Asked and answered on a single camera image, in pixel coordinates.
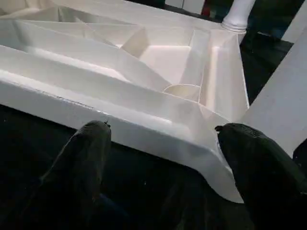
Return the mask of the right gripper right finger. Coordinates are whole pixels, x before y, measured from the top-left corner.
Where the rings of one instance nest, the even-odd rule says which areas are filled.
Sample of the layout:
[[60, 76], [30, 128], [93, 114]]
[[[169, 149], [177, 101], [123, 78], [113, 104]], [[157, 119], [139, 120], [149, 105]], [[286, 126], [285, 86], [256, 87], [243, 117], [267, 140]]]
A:
[[227, 123], [215, 131], [255, 229], [305, 230], [307, 176], [302, 168], [250, 126]]

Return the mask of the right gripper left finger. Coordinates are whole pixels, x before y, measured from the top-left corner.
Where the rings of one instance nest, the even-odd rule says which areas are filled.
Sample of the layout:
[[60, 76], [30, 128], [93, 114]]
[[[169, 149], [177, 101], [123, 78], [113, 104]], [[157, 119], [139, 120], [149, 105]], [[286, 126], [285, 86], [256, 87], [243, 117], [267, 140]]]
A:
[[107, 122], [91, 121], [80, 128], [32, 188], [21, 214], [22, 228], [87, 229], [110, 147]]

